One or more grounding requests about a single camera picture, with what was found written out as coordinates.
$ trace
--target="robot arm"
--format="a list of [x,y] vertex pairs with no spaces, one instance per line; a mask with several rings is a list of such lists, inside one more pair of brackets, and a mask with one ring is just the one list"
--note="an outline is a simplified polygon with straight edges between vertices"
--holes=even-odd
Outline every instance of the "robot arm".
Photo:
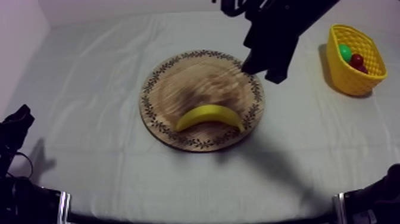
[[251,51],[242,71],[255,74],[268,70],[265,79],[276,84],[284,81],[299,36],[338,1],[221,0],[221,10],[227,16],[245,13],[252,23],[243,43]]

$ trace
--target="white wall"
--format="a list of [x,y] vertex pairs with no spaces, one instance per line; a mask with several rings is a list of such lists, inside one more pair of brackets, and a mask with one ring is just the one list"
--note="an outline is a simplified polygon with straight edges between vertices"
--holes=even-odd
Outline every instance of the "white wall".
[[128,14],[217,11],[211,0],[39,0],[51,26]]
[[48,31],[49,24],[37,0],[0,0],[0,120]]
[[[51,26],[60,26],[127,14],[184,11],[219,11],[220,0],[39,0]],[[391,30],[398,24],[398,0],[340,0],[327,17],[338,23],[381,27]]]

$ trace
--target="toy fruit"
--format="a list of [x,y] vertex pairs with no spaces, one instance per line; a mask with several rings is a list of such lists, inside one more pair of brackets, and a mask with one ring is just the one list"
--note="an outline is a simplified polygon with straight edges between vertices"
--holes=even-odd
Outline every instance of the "toy fruit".
[[367,68],[366,68],[365,66],[359,66],[359,67],[357,68],[357,70],[358,70],[358,71],[361,71],[361,72],[363,72],[363,73],[365,73],[365,74],[368,74],[368,70],[367,70]]
[[348,63],[351,60],[352,55],[350,48],[345,44],[339,44],[339,51],[342,55],[343,60]]
[[352,67],[360,67],[364,64],[364,58],[360,54],[353,54],[350,59],[350,65]]
[[215,104],[203,105],[190,110],[179,119],[175,130],[179,132],[202,122],[222,122],[238,127],[240,132],[245,131],[242,119],[236,112]]

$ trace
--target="green ball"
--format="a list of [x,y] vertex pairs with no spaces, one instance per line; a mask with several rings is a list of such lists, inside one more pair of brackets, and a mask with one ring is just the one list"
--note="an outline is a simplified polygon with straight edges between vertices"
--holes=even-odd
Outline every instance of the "green ball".
[[342,55],[343,60],[345,60],[346,62],[349,62],[351,60],[352,52],[347,45],[339,44],[339,51]]

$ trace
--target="red ball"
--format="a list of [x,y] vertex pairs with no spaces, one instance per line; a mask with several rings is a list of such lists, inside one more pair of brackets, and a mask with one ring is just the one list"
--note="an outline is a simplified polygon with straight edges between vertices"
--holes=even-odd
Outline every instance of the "red ball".
[[358,71],[361,71],[361,72],[363,72],[363,73],[365,73],[365,74],[368,74],[368,70],[367,70],[367,68],[366,68],[365,66],[359,66],[359,67],[357,68],[357,70],[358,70]]
[[362,66],[364,64],[364,59],[363,56],[360,54],[353,54],[350,59],[350,65],[357,68],[359,66]]

